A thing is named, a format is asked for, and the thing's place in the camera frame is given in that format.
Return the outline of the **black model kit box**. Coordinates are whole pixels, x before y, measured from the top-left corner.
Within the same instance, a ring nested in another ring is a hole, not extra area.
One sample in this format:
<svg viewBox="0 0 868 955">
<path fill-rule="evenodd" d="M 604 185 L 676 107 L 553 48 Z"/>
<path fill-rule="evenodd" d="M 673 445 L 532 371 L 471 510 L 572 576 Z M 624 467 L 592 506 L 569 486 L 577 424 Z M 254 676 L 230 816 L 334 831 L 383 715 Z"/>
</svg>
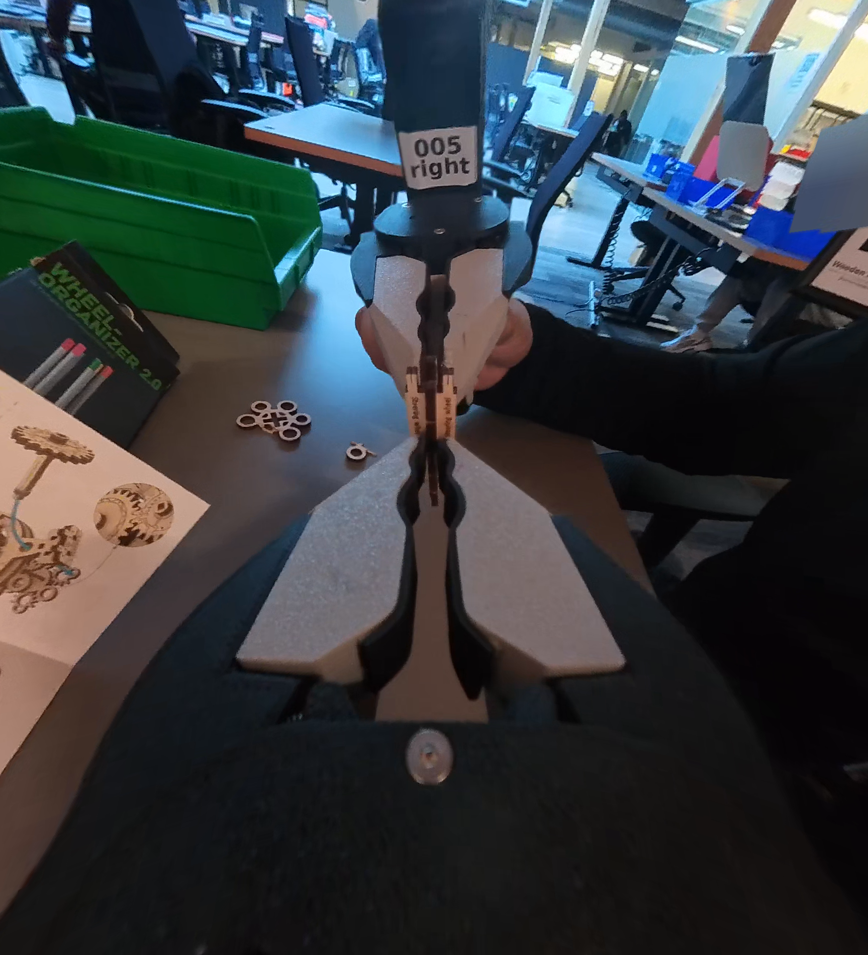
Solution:
<svg viewBox="0 0 868 955">
<path fill-rule="evenodd" d="M 120 447 L 139 435 L 179 362 L 78 242 L 0 281 L 0 370 Z"/>
</svg>

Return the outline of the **wooden-top office desk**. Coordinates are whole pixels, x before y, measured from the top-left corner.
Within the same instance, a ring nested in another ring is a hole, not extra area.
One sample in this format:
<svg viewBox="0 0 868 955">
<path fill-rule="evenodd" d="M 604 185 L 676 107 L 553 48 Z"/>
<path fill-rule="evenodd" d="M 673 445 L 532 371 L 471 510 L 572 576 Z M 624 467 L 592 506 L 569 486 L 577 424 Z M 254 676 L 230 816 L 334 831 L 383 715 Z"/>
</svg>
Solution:
<svg viewBox="0 0 868 955">
<path fill-rule="evenodd" d="M 256 152 L 300 161 L 355 190 L 348 234 L 335 249 L 352 252 L 376 216 L 406 189 L 392 122 L 322 102 L 250 122 L 244 136 Z"/>
</svg>

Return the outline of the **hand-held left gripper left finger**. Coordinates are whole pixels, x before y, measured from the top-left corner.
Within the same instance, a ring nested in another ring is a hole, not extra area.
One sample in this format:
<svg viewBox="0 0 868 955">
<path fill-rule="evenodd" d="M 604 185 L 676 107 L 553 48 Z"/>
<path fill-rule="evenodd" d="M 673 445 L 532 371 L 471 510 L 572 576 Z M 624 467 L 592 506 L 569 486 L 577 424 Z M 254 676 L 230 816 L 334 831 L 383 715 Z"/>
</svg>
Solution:
<svg viewBox="0 0 868 955">
<path fill-rule="evenodd" d="M 237 652 L 248 671 L 380 690 L 410 655 L 416 439 L 314 508 Z"/>
</svg>

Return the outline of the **dark blue office chair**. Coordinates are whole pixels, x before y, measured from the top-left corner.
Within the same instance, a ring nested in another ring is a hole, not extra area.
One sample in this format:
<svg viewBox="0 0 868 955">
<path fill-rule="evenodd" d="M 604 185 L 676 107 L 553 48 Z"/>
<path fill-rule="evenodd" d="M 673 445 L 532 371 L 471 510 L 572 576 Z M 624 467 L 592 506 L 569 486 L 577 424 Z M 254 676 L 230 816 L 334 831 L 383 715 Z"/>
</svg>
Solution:
<svg viewBox="0 0 868 955">
<path fill-rule="evenodd" d="M 524 226 L 534 258 L 539 250 L 540 236 L 550 210 L 557 198 L 566 190 L 569 182 L 582 170 L 592 153 L 600 151 L 613 121 L 613 113 L 592 113 L 538 186 Z"/>
</svg>

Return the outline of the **person's right forearm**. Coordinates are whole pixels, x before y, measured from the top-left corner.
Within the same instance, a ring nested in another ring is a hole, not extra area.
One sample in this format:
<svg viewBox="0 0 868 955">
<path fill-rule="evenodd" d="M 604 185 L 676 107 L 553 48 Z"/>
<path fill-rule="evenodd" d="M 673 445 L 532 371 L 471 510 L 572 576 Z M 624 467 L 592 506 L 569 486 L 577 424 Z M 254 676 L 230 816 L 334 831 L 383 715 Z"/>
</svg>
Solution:
<svg viewBox="0 0 868 955">
<path fill-rule="evenodd" d="M 793 478 L 868 448 L 868 318 L 759 352 L 668 353 L 514 311 L 473 402 L 695 475 Z"/>
</svg>

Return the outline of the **long office desk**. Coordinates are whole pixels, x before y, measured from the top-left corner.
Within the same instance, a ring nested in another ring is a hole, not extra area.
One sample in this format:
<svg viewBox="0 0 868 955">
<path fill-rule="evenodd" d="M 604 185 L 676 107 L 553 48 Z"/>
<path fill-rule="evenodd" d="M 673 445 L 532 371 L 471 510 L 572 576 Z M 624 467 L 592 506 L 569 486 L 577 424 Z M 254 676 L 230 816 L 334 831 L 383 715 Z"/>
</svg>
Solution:
<svg viewBox="0 0 868 955">
<path fill-rule="evenodd" d="M 700 208 L 666 197 L 662 183 L 650 179 L 640 166 L 599 153 L 593 161 L 597 179 L 618 197 L 593 259 L 577 261 L 598 273 L 588 293 L 595 326 L 603 322 L 648 326 L 658 304 L 672 290 L 675 275 L 690 264 L 705 264 L 725 275 L 748 259 L 797 271 L 810 265 L 810 257 L 750 239 L 725 222 L 710 219 Z M 632 206 L 648 212 L 649 221 L 663 236 L 647 268 L 624 267 L 614 259 L 624 217 Z"/>
</svg>

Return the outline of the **pale wooden slotted model part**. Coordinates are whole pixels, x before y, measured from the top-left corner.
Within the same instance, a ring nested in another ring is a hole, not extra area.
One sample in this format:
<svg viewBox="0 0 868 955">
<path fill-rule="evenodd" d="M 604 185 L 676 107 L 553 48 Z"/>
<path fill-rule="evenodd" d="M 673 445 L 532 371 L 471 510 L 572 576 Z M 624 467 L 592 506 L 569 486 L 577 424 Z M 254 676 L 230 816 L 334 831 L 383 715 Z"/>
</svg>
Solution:
<svg viewBox="0 0 868 955">
<path fill-rule="evenodd" d="M 413 436 L 455 439 L 458 389 L 454 369 L 439 367 L 434 379 L 425 383 L 422 367 L 410 366 L 405 374 L 404 399 L 408 426 Z"/>
</svg>

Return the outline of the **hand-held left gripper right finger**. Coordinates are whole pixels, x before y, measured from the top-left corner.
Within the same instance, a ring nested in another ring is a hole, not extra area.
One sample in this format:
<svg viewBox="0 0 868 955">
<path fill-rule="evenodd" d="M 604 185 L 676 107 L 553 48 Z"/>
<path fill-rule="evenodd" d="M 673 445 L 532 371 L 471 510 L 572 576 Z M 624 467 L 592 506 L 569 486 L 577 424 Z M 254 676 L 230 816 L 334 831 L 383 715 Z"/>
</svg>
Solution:
<svg viewBox="0 0 868 955">
<path fill-rule="evenodd" d="M 626 659 L 546 508 L 440 442 L 451 662 L 465 695 L 621 671 Z"/>
</svg>

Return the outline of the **person's black-clothed torso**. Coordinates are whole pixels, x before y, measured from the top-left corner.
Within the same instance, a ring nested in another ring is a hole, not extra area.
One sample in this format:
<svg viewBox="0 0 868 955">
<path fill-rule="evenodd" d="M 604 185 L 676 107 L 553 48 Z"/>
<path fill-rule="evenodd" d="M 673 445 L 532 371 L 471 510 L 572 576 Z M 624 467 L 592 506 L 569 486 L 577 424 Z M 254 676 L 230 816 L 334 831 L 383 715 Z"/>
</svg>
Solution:
<svg viewBox="0 0 868 955">
<path fill-rule="evenodd" d="M 743 540 L 663 589 L 757 724 L 868 920 L 868 428 L 782 455 L 629 452 L 675 483 L 783 481 Z"/>
</svg>

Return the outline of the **blue storage bin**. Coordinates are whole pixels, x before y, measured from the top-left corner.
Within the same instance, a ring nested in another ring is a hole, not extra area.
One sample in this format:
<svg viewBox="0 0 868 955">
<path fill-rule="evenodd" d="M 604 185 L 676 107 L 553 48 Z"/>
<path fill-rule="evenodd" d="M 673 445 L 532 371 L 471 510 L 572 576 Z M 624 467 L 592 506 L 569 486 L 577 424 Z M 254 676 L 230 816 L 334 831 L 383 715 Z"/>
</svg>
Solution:
<svg viewBox="0 0 868 955">
<path fill-rule="evenodd" d="M 653 152 L 643 173 L 648 188 L 682 201 L 695 172 L 695 165 L 676 157 Z"/>
</svg>

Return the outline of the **black office chair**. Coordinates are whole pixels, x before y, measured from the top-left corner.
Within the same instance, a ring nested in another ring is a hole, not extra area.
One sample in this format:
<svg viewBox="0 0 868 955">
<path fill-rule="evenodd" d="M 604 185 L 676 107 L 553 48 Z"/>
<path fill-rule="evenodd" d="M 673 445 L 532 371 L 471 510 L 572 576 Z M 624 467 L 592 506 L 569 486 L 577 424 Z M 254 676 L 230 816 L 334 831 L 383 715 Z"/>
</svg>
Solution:
<svg viewBox="0 0 868 955">
<path fill-rule="evenodd" d="M 94 118 L 240 150 L 244 127 L 287 105 L 277 96 L 225 93 L 199 57 L 176 2 L 92 1 L 84 102 Z"/>
<path fill-rule="evenodd" d="M 312 33 L 304 20 L 294 16 L 285 18 L 285 41 L 293 62 L 296 86 L 303 107 L 330 103 L 357 113 L 377 114 L 375 106 L 368 101 L 328 92 L 314 52 Z"/>
</svg>

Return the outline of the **ringed wooden flower part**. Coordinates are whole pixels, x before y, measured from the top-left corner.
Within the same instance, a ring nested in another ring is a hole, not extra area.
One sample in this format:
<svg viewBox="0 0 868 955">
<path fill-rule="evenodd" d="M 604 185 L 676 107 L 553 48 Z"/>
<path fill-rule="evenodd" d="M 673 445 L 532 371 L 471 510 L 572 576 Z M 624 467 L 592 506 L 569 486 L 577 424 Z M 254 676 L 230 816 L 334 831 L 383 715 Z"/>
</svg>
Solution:
<svg viewBox="0 0 868 955">
<path fill-rule="evenodd" d="M 295 443 L 307 433 L 312 419 L 307 412 L 301 412 L 294 401 L 282 400 L 272 404 L 256 400 L 250 404 L 248 412 L 236 418 L 235 424 L 239 429 L 256 429 L 284 443 Z"/>
</svg>

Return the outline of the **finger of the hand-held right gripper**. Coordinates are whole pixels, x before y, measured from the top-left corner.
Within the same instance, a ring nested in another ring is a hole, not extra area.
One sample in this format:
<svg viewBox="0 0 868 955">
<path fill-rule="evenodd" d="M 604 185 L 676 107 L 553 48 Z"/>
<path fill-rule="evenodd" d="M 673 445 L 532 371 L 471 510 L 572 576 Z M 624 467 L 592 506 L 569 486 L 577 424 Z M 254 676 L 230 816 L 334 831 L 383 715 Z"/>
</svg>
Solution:
<svg viewBox="0 0 868 955">
<path fill-rule="evenodd" d="M 379 257 L 374 273 L 369 305 L 374 335 L 395 386 L 406 388 L 408 369 L 419 366 L 421 318 L 417 302 L 427 285 L 427 267 L 414 258 Z"/>
<path fill-rule="evenodd" d="M 453 384 L 440 395 L 459 400 L 473 392 L 503 332 L 508 298 L 502 290 L 504 252 L 477 248 L 451 259 L 440 321 L 440 364 Z"/>
</svg>

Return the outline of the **folded assembly instruction booklet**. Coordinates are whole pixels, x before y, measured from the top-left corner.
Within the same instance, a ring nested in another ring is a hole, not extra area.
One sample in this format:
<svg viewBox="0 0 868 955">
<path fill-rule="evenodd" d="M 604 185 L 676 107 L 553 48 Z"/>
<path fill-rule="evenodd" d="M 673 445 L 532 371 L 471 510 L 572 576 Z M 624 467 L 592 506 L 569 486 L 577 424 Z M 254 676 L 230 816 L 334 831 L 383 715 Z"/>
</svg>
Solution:
<svg viewBox="0 0 868 955">
<path fill-rule="evenodd" d="M 0 371 L 0 775 L 208 508 Z"/>
</svg>

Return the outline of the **green plastic bin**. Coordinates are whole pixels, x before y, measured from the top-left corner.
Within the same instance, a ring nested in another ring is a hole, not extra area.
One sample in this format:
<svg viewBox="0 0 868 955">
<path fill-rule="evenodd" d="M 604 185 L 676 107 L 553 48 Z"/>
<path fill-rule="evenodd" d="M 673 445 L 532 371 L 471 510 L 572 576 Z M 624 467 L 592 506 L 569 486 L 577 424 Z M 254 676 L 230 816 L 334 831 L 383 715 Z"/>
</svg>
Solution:
<svg viewBox="0 0 868 955">
<path fill-rule="evenodd" d="M 77 242 L 147 311 L 264 330 L 321 240 L 304 170 L 93 118 L 0 110 L 0 280 Z"/>
</svg>

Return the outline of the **person's right hand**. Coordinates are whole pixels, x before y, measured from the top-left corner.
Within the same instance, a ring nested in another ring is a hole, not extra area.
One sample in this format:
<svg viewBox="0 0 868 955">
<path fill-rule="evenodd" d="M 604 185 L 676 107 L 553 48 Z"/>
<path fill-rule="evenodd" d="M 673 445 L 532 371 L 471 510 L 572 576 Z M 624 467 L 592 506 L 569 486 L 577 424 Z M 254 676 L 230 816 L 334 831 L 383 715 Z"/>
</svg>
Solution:
<svg viewBox="0 0 868 955">
<path fill-rule="evenodd" d="M 392 376 L 380 349 L 372 318 L 368 307 L 362 306 L 355 316 L 356 331 L 362 346 L 373 365 L 380 372 Z M 533 343 L 533 331 L 529 313 L 523 301 L 513 296 L 509 299 L 506 324 L 492 352 L 487 357 L 476 384 L 465 396 L 472 400 L 474 392 L 496 385 L 515 365 L 519 364 L 530 351 Z"/>
</svg>

